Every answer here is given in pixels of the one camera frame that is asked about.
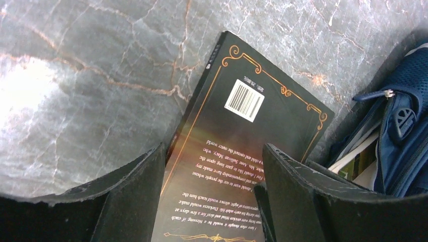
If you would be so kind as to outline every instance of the book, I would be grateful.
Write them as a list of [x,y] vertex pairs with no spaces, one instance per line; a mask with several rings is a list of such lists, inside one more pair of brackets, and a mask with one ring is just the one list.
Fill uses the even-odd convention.
[[378,163],[375,160],[357,178],[353,180],[355,184],[370,190],[375,190],[375,179],[378,173]]
[[355,149],[331,165],[329,170],[348,180],[356,178],[376,160],[375,149],[378,137],[379,131],[374,131],[366,140],[355,147]]
[[263,145],[304,161],[333,116],[223,32],[170,146],[152,241],[264,241],[253,193],[264,180]]

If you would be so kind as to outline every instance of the gold ornamental border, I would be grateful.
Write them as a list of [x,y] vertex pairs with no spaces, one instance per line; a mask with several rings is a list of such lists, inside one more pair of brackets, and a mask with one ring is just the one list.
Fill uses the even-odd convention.
[[227,67],[229,65],[228,60],[230,60],[230,59],[240,59],[242,57],[244,57],[251,64],[255,65],[255,70],[254,71],[256,72],[256,74],[261,74],[263,72],[267,76],[269,76],[272,80],[274,80],[275,82],[277,82],[278,84],[280,84],[281,85],[281,94],[283,94],[286,97],[291,97],[291,96],[297,97],[300,101],[302,101],[304,104],[306,104],[306,110],[308,110],[308,111],[314,110],[315,112],[318,113],[319,125],[316,127],[317,132],[316,132],[315,136],[312,138],[312,141],[310,142],[310,144],[309,144],[309,146],[308,146],[305,154],[302,157],[301,162],[303,162],[305,160],[305,158],[306,158],[306,155],[307,155],[310,147],[312,146],[312,143],[314,142],[315,138],[318,136],[319,131],[323,129],[324,122],[327,120],[328,115],[325,112],[322,112],[321,109],[319,109],[315,105],[313,105],[311,103],[308,103],[305,100],[303,100],[303,98],[301,98],[299,95],[297,95],[296,93],[294,93],[292,90],[287,89],[287,87],[284,84],[282,84],[276,78],[274,78],[272,75],[270,75],[265,70],[263,70],[263,68],[261,67],[261,65],[258,62],[256,62],[253,58],[251,58],[249,55],[247,55],[244,52],[241,53],[241,54],[239,54],[239,47],[236,46],[236,45],[230,46],[229,56],[223,58],[222,65],[224,67]]
[[212,80],[212,82],[211,82],[211,85],[210,85],[210,87],[209,87],[209,89],[208,89],[208,91],[207,91],[207,93],[206,93],[206,95],[205,95],[205,98],[204,98],[204,100],[202,101],[202,104],[201,104],[201,106],[200,106],[200,108],[199,108],[199,111],[198,111],[198,113],[196,114],[195,119],[193,120],[192,125],[190,126],[189,133],[187,133],[186,139],[184,140],[183,146],[181,147],[180,152],[178,153],[178,156],[177,156],[176,160],[174,161],[174,165],[173,165],[173,167],[171,168],[170,174],[168,175],[168,177],[167,177],[167,179],[166,179],[166,181],[165,181],[165,183],[164,183],[164,186],[162,187],[162,190],[160,191],[160,195],[161,195],[161,196],[162,196],[162,194],[164,193],[164,190],[165,190],[165,188],[166,188],[166,187],[167,187],[167,185],[168,185],[168,181],[170,180],[171,175],[174,173],[174,169],[175,169],[175,167],[176,167],[176,165],[177,165],[177,163],[178,163],[178,160],[180,159],[181,153],[183,152],[183,149],[184,149],[184,147],[186,146],[187,140],[189,139],[190,134],[192,133],[193,127],[195,126],[195,123],[196,123],[196,121],[198,120],[198,117],[199,117],[199,115],[200,115],[200,113],[201,113],[201,111],[202,111],[202,108],[203,108],[203,107],[204,107],[204,105],[205,105],[205,102],[206,102],[206,100],[207,100],[207,98],[208,98],[208,96],[209,96],[209,94],[210,94],[210,92],[211,92],[212,87],[214,86],[214,83],[216,82],[217,76],[219,75],[221,68],[222,68],[222,67],[227,67],[227,66],[229,65],[229,63],[228,63],[228,60],[229,60],[229,59],[240,59],[240,58],[242,58],[242,57],[244,57],[244,58],[245,58],[247,61],[249,61],[251,64],[255,65],[255,72],[256,72],[257,74],[261,74],[261,73],[263,72],[263,73],[265,73],[267,76],[269,76],[272,80],[274,80],[275,82],[277,82],[278,84],[280,84],[280,85],[281,85],[281,93],[282,93],[284,96],[286,96],[286,97],[291,97],[291,96],[293,95],[293,96],[297,97],[300,101],[302,101],[303,103],[305,103],[305,104],[306,104],[306,110],[308,110],[308,111],[310,111],[310,110],[314,110],[315,112],[317,112],[317,113],[318,113],[319,125],[317,126],[317,132],[316,132],[315,136],[312,138],[312,141],[310,142],[309,146],[307,147],[307,149],[306,149],[306,151],[305,151],[305,153],[304,153],[304,155],[303,155],[303,157],[302,157],[301,162],[303,162],[303,161],[305,160],[305,158],[306,158],[306,156],[307,156],[307,153],[308,153],[309,149],[311,148],[311,146],[312,146],[312,144],[313,144],[313,142],[314,142],[315,138],[318,136],[318,134],[319,134],[320,130],[322,130],[322,129],[323,129],[323,122],[325,122],[325,121],[327,120],[327,118],[328,118],[327,114],[326,114],[326,113],[324,113],[324,112],[321,112],[321,110],[320,110],[318,107],[316,107],[315,105],[313,105],[313,104],[311,104],[311,103],[308,103],[308,102],[306,102],[305,100],[303,100],[303,98],[301,98],[299,95],[297,95],[296,93],[294,93],[292,90],[287,89],[287,87],[286,87],[284,84],[282,84],[282,83],[281,83],[281,82],[279,82],[277,79],[275,79],[273,76],[271,76],[269,73],[267,73],[265,70],[263,70],[263,68],[261,67],[261,65],[260,65],[258,62],[256,62],[253,58],[251,58],[251,57],[250,57],[249,55],[247,55],[246,53],[241,53],[241,54],[239,54],[239,47],[238,47],[238,46],[236,46],[236,45],[232,45],[232,46],[230,47],[230,49],[229,49],[229,56],[227,56],[227,57],[223,58],[223,60],[222,60],[222,64],[221,64],[221,65],[219,66],[219,68],[217,69],[216,75],[214,76],[214,79],[213,79],[213,80]]
[[179,235],[179,234],[170,234],[170,233],[164,233],[165,237],[169,236],[178,236],[182,240],[194,240],[198,238],[206,238],[210,239],[211,241],[217,242],[217,241],[224,241],[224,242],[256,242],[255,240],[246,240],[244,237],[236,237],[236,238],[223,238],[219,236],[219,234],[215,236],[208,236],[206,234],[198,234],[198,235]]

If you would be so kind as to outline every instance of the gray marble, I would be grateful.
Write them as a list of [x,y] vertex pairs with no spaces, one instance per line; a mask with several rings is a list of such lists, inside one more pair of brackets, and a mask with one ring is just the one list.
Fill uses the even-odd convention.
[[167,143],[223,30],[336,113],[322,162],[426,24],[426,1],[0,0],[0,192],[59,194]]

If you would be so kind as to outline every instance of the book spine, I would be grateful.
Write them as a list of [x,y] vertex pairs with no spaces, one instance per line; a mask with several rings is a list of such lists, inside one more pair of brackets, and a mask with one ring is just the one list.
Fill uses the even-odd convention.
[[167,156],[166,156],[167,162],[171,156],[172,151],[174,150],[175,144],[177,143],[177,138],[181,134],[181,131],[183,130],[184,124],[186,123],[187,119],[189,118],[189,115],[192,112],[193,107],[195,106],[196,100],[198,99],[199,94],[200,94],[203,86],[205,85],[206,78],[208,77],[208,74],[212,69],[212,65],[217,58],[219,50],[220,50],[221,46],[223,45],[223,42],[225,41],[227,34],[228,34],[228,32],[223,32],[220,35],[219,40],[217,41],[217,44],[214,47],[214,50],[212,51],[211,55],[209,56],[209,60],[205,66],[205,70],[203,71],[202,76],[199,79],[199,82],[196,85],[195,90],[193,91],[193,95],[189,100],[189,103],[186,107],[186,110],[184,111],[184,114],[183,114],[183,117],[180,121],[180,124],[178,125],[178,127],[175,131],[175,134],[174,134],[173,138],[171,139],[170,144],[168,146],[169,148],[168,148]]

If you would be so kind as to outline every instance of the barcode sticker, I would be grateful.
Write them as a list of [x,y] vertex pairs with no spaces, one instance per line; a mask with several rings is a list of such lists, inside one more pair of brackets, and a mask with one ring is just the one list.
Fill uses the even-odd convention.
[[264,96],[247,84],[236,80],[226,101],[225,109],[253,122],[263,103]]

